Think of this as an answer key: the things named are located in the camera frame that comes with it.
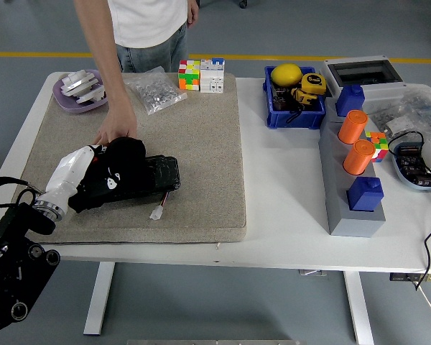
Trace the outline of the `person's right hand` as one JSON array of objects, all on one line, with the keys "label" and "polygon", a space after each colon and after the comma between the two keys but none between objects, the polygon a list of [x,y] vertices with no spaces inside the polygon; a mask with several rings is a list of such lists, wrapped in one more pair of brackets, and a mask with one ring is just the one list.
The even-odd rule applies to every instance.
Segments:
[{"label": "person's right hand", "polygon": [[136,114],[130,104],[110,105],[98,129],[94,144],[107,145],[119,137],[137,136]]}]

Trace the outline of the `person's left hand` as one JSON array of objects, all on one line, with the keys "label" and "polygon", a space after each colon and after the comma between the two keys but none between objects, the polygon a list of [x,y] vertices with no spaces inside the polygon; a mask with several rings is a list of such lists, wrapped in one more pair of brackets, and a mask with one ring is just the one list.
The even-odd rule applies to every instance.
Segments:
[{"label": "person's left hand", "polygon": [[187,26],[192,27],[199,19],[200,1],[187,0]]}]

